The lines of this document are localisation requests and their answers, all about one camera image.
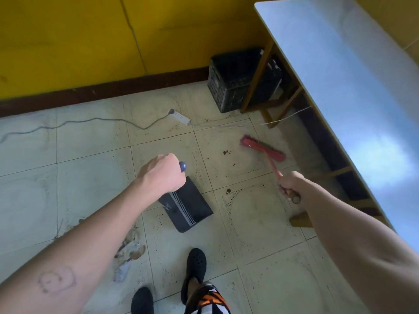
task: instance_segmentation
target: hand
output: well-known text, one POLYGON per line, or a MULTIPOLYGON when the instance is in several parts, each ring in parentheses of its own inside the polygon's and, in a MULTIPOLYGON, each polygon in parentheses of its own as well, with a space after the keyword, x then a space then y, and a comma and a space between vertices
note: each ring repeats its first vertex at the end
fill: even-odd
POLYGON ((288 195, 285 193, 285 190, 294 190, 299 192, 299 181, 304 180, 304 176, 296 171, 292 171, 285 176, 282 176, 278 179, 278 188, 282 194, 286 197, 288 195))
POLYGON ((137 179, 142 179, 158 198, 178 190, 186 182, 185 173, 181 172, 179 160, 173 153, 150 160, 139 170, 137 179))

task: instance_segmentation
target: black dustpan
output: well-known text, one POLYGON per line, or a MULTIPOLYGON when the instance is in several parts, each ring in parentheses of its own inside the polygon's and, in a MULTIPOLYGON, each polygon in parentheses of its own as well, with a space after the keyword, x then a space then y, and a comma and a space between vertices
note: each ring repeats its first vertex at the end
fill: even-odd
POLYGON ((189 177, 186 183, 175 192, 166 193, 159 198, 160 204, 179 232, 185 232, 198 222, 211 216, 212 209, 202 197, 189 177))

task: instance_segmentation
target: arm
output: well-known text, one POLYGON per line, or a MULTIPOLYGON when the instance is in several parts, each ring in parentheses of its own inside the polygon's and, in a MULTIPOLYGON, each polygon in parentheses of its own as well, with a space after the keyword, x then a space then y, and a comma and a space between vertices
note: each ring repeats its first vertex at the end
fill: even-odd
POLYGON ((300 193, 324 248, 372 312, 417 312, 419 255, 406 242, 297 172, 280 185, 300 193))
POLYGON ((0 313, 80 313, 139 215, 185 181, 174 154, 151 160, 121 194, 0 285, 0 313))

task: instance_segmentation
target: floor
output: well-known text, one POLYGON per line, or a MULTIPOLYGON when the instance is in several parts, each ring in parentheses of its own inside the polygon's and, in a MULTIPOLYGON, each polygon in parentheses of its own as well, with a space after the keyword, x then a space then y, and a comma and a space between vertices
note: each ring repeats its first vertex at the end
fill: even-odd
MULTIPOLYGON (((186 175, 214 214, 181 234, 159 203, 148 207, 136 223, 146 253, 132 262, 123 283, 108 271, 84 313, 128 313, 143 285, 153 293, 156 313, 183 313, 179 292, 193 247, 206 253, 206 280, 232 313, 367 312, 316 233, 290 226, 298 207, 275 189, 261 155, 238 144, 249 134, 284 151, 283 172, 327 172, 297 116, 268 129, 258 125, 259 112, 221 114, 201 82, 3 118, 0 136, 92 117, 147 126, 170 108, 192 125, 165 118, 141 131, 123 122, 71 123, 1 145, 0 281, 121 192, 149 159, 172 152, 187 163, 186 175), (234 124, 213 127, 227 123, 234 124)), ((344 198, 334 180, 321 183, 344 198)))

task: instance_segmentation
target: brown baseboard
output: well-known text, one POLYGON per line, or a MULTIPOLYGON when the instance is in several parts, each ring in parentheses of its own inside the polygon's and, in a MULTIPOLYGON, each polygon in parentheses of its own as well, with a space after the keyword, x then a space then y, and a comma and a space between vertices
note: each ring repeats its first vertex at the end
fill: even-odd
POLYGON ((65 89, 0 101, 0 117, 18 115, 76 103, 123 96, 208 79, 208 67, 159 73, 104 84, 65 89))

